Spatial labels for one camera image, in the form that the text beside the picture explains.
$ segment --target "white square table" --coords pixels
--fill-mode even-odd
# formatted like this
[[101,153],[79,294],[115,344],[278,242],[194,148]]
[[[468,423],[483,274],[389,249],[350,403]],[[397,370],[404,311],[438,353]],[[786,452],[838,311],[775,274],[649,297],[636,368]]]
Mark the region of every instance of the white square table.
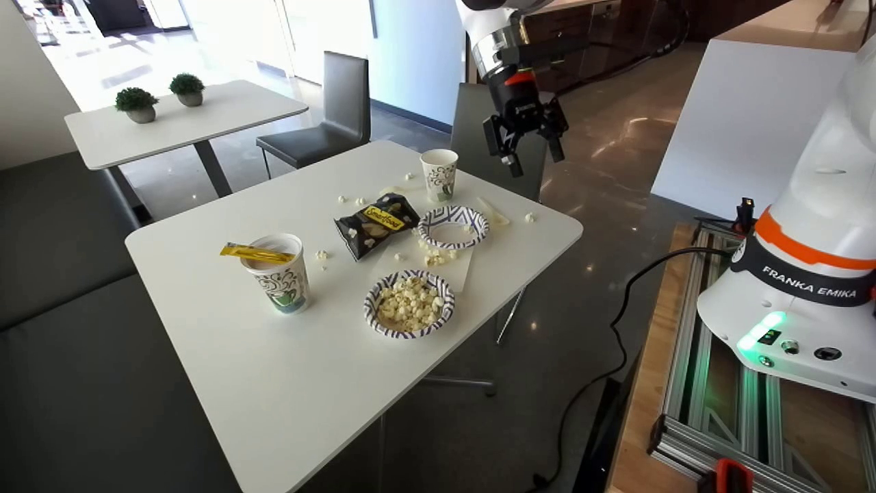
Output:
[[115,107],[73,114],[64,121],[86,167],[111,171],[126,200],[142,215],[145,210],[118,164],[194,147],[218,194],[226,199],[231,194],[231,184],[220,167],[212,137],[308,114],[308,105],[245,79],[209,86],[204,96],[204,107],[183,107],[175,96],[161,96],[153,123],[134,123]]
[[[334,220],[389,188],[409,189],[426,215],[420,182],[413,151],[371,144],[126,238],[248,493],[301,489],[583,234],[573,216],[461,173],[454,203],[489,200],[511,229],[474,249],[449,327],[391,341],[368,327],[365,297],[396,271],[382,257],[396,246],[353,260]],[[220,257],[229,242],[267,234],[296,234],[308,244],[316,301],[305,314],[279,315],[239,260]]]

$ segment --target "black chair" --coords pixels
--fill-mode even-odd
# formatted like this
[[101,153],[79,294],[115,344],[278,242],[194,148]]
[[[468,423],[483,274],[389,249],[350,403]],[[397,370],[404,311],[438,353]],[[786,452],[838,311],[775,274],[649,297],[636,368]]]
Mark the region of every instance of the black chair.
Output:
[[323,110],[326,121],[311,129],[257,137],[263,148],[267,173],[272,179],[268,153],[290,167],[345,153],[372,137],[371,118],[371,63],[342,53],[326,53],[323,73]]
[[[546,160],[549,160],[549,144],[539,136],[526,136],[519,147],[519,160],[523,167],[523,177],[516,179],[508,164],[500,163],[500,157],[491,157],[489,141],[485,141],[485,118],[495,116],[491,90],[485,86],[461,86],[458,96],[458,116],[454,116],[454,129],[453,129],[453,148],[461,153],[458,167],[491,182],[495,188],[504,188],[516,194],[523,194],[528,200],[539,200],[542,189],[542,173],[546,173]],[[523,301],[523,292],[519,294],[500,338],[495,345],[504,344],[519,308]]]

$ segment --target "tile floor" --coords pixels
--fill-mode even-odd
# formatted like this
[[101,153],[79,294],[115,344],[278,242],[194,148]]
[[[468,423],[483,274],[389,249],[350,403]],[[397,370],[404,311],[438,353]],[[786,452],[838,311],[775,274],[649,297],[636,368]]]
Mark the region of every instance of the tile floor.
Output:
[[[156,84],[178,63],[198,63],[212,84],[249,77],[316,105],[305,118],[279,121],[215,144],[234,189],[267,182],[255,137],[308,126],[322,118],[318,88],[290,86],[255,67],[222,67],[178,37],[152,42],[120,40],[123,53],[53,53],[83,107],[112,101],[129,84]],[[519,320],[500,349],[501,315],[465,344],[441,377],[494,378],[495,399],[476,389],[422,383],[405,396],[382,429],[353,442],[305,490],[386,490],[386,493],[508,493],[528,490],[531,474],[556,466],[556,429],[578,388],[620,362],[609,320],[621,305],[625,283],[667,253],[669,234],[694,212],[649,199],[664,151],[680,118],[705,47],[684,44],[661,60],[647,60],[612,79],[561,96],[571,118],[567,160],[549,164],[542,203],[573,215],[587,234],[523,299]],[[101,68],[100,79],[74,73]],[[411,148],[448,147],[449,136],[375,110],[375,141]],[[194,151],[172,151],[123,167],[156,220],[215,200]],[[647,277],[621,320],[621,338],[636,356],[656,305],[661,271]],[[601,389],[571,414],[565,470],[550,490],[573,490],[595,423]]]

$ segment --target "white robot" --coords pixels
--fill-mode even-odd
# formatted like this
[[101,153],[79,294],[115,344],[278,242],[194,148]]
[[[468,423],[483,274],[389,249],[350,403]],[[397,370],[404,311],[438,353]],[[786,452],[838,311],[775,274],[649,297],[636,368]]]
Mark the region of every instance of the white robot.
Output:
[[876,40],[699,315],[742,366],[876,403]]
[[485,77],[495,116],[485,118],[485,141],[494,157],[523,177],[519,141],[538,131],[549,141],[554,163],[565,160],[561,136],[571,129],[556,99],[542,101],[538,77],[521,67],[528,44],[521,40],[521,21],[538,5],[508,8],[504,0],[458,0],[461,22],[472,40],[472,53]]

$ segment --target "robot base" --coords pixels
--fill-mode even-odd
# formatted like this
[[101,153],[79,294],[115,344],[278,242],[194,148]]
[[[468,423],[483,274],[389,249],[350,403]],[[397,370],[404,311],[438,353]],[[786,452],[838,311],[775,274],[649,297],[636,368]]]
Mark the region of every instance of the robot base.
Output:
[[701,294],[699,315],[757,374],[876,403],[873,305],[810,305],[727,271]]

